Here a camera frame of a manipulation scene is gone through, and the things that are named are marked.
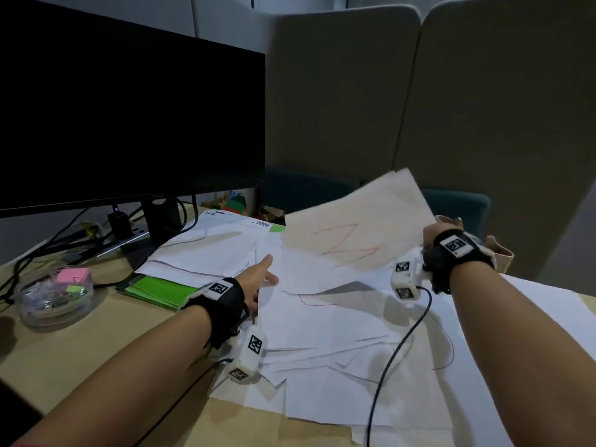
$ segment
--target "hand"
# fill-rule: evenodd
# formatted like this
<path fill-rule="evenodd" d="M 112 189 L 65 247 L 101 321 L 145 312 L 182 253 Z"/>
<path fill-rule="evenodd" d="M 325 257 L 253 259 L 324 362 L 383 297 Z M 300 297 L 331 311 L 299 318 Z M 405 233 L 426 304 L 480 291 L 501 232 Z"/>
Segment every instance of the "hand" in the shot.
<path fill-rule="evenodd" d="M 437 237 L 438 234 L 440 234 L 441 232 L 445 232 L 448 231 L 450 229 L 459 229 L 461 230 L 461 228 L 459 228 L 456 225 L 450 224 L 450 223 L 435 223 L 435 224 L 430 224 L 428 226 L 426 226 L 424 228 L 424 248 L 432 248 L 433 244 L 435 243 L 435 239 Z"/>
<path fill-rule="evenodd" d="M 257 304 L 259 300 L 259 285 L 263 281 L 269 281 L 271 284 L 277 284 L 279 282 L 279 278 L 268 271 L 272 263 L 273 256 L 267 254 L 260 263 L 248 267 L 236 276 L 236 280 L 242 287 L 242 290 L 244 290 L 244 302 L 252 312 L 256 312 L 259 307 Z"/>

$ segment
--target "round transparent container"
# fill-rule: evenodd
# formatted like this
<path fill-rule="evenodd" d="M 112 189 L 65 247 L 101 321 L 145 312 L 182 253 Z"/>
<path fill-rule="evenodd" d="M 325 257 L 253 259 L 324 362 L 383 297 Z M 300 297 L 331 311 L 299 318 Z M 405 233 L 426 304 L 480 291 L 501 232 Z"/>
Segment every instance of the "round transparent container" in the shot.
<path fill-rule="evenodd" d="M 82 318 L 91 311 L 91 275 L 77 282 L 57 282 L 56 276 L 64 268 L 46 273 L 20 289 L 16 303 L 23 323 L 50 327 Z"/>

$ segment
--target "forearm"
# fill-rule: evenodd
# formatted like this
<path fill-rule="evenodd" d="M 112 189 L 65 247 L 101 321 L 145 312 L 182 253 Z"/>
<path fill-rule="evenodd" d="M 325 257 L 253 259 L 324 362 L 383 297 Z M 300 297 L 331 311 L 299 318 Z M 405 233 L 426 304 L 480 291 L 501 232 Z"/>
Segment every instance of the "forearm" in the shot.
<path fill-rule="evenodd" d="M 596 439 L 596 363 L 559 324 L 481 262 L 450 278 L 459 321 L 517 445 Z"/>
<path fill-rule="evenodd" d="M 182 376 L 205 352 L 210 335 L 204 308 L 177 313 L 114 355 L 20 442 L 48 447 L 131 445 L 161 383 Z"/>

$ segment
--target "desk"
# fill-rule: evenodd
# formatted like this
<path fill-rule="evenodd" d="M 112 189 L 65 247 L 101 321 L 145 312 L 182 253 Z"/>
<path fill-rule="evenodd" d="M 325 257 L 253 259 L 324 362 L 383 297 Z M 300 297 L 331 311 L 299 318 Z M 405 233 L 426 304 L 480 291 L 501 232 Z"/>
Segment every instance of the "desk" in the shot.
<path fill-rule="evenodd" d="M 97 263 L 91 270 L 95 282 L 123 279 L 131 271 L 121 256 Z M 3 271 L 2 280 L 7 273 Z M 120 295 L 113 288 L 98 290 L 93 298 L 97 307 L 83 320 L 45 334 L 23 326 L 14 307 L 0 315 L 0 378 L 42 413 L 56 406 L 118 350 L 173 315 L 166 309 Z M 596 298 L 582 299 L 596 314 Z M 204 360 L 199 361 L 181 382 L 166 386 L 152 411 L 154 415 L 139 428 L 139 437 L 207 365 Z M 189 392 L 142 444 L 144 447 L 354 445 L 347 427 L 288 420 L 277 413 L 209 399 L 205 391 L 212 376 L 213 372 Z"/>

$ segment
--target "person's left arm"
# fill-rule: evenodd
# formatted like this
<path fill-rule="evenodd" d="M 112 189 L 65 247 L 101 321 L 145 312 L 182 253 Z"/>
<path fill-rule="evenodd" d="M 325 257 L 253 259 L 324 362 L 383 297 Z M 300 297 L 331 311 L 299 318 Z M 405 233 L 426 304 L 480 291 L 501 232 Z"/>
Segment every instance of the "person's left arm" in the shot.
<path fill-rule="evenodd" d="M 236 277 L 245 302 L 256 310 L 264 279 L 278 279 L 265 259 Z M 202 354 L 211 320 L 201 306 L 189 306 L 116 353 L 26 433 L 18 445 L 60 447 L 130 446 L 147 409 L 161 393 L 160 383 L 182 377 Z"/>

